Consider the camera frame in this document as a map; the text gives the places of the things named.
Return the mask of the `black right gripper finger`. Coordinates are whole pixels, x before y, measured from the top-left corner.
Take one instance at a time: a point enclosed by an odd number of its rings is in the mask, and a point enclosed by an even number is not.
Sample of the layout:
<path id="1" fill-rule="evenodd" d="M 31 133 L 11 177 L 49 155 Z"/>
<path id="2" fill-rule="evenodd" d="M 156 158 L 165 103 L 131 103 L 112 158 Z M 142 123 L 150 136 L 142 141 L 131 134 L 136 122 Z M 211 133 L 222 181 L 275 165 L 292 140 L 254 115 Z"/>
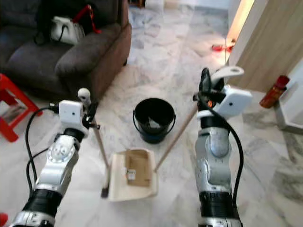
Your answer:
<path id="1" fill-rule="evenodd" d="M 201 78 L 198 85 L 198 95 L 207 95 L 208 93 L 212 93 L 213 84 L 211 80 L 211 73 L 209 68 L 203 68 L 201 71 Z"/>

